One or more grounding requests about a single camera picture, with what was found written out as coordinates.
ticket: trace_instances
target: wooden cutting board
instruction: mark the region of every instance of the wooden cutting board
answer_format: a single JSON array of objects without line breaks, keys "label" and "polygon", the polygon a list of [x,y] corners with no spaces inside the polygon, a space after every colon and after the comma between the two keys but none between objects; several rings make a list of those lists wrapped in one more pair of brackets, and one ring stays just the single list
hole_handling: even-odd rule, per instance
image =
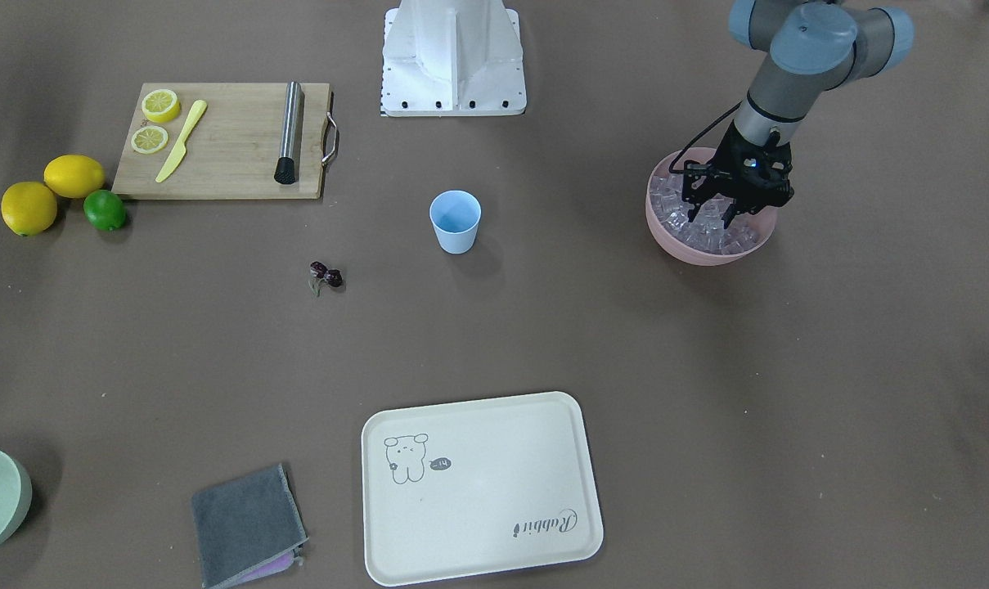
[{"label": "wooden cutting board", "polygon": [[[181,113],[172,122],[159,124],[168,131],[168,145],[143,155],[131,149],[131,135],[143,124],[157,124],[142,114],[142,98],[159,88],[177,93]],[[330,84],[303,83],[301,89],[304,116],[298,182],[285,186],[272,178],[280,157],[285,83],[144,83],[112,190],[129,199],[319,198]],[[207,111],[185,142],[187,155],[170,178],[157,182],[156,174],[164,167],[188,109],[200,98],[207,101]]]}]

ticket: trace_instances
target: gray towel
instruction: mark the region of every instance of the gray towel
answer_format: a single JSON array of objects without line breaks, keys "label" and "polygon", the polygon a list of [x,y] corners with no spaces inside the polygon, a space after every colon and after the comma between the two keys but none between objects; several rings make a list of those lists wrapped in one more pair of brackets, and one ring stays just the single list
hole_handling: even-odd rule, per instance
[{"label": "gray towel", "polygon": [[285,570],[308,540],[282,465],[197,492],[192,518],[204,589]]}]

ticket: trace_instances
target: cup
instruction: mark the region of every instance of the cup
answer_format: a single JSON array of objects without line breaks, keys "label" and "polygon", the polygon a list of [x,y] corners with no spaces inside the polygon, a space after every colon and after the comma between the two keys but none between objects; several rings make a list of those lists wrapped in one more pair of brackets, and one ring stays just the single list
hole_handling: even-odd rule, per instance
[{"label": "cup", "polygon": [[439,247],[449,254],[464,254],[476,240],[483,209],[476,197],[461,190],[449,190],[435,197],[429,206],[429,220],[439,239]]}]

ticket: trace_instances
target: blue joint cap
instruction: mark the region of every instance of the blue joint cap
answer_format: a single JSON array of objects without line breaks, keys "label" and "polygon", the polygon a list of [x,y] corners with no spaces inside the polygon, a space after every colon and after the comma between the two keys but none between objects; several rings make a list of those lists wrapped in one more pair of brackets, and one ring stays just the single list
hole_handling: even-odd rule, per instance
[{"label": "blue joint cap", "polygon": [[748,37],[748,26],[752,23],[755,6],[756,0],[734,0],[731,15],[726,19],[726,28],[730,30],[731,37],[749,49],[755,49]]},{"label": "blue joint cap", "polygon": [[887,12],[890,16],[891,24],[894,25],[894,48],[891,49],[890,59],[880,71],[887,71],[895,65],[901,63],[905,56],[909,55],[912,43],[916,40],[916,25],[912,23],[908,12],[901,8],[875,8],[877,11]]},{"label": "blue joint cap", "polygon": [[823,74],[847,59],[856,38],[857,22],[837,4],[801,4],[771,41],[771,59],[792,74]]}]

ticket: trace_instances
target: pink bowl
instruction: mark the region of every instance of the pink bowl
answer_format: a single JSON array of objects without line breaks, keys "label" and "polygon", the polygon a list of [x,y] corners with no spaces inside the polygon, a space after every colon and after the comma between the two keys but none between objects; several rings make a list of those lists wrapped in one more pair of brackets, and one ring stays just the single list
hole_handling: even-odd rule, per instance
[{"label": "pink bowl", "polygon": [[[777,206],[766,206],[759,214],[748,216],[748,226],[759,235],[759,241],[756,242],[756,245],[751,250],[742,251],[741,254],[704,253],[704,251],[696,250],[689,245],[685,245],[684,242],[681,242],[673,234],[670,234],[665,227],[662,227],[662,223],[659,223],[658,217],[654,215],[654,208],[650,204],[650,184],[654,180],[654,176],[663,176],[665,178],[668,175],[669,165],[677,157],[677,153],[680,152],[670,153],[666,156],[665,160],[661,161],[661,164],[655,165],[654,171],[650,173],[650,178],[647,179],[647,227],[650,227],[651,235],[654,235],[654,241],[662,246],[662,250],[666,250],[669,254],[672,254],[673,258],[687,262],[688,264],[694,264],[695,266],[718,266],[748,256],[748,254],[763,247],[766,240],[771,238],[771,233],[774,232],[774,226],[778,223]],[[691,148],[687,150],[687,154],[684,157],[680,158],[678,165],[682,165],[686,160],[706,163],[706,161],[712,159],[715,153],[716,150],[712,148]]]}]

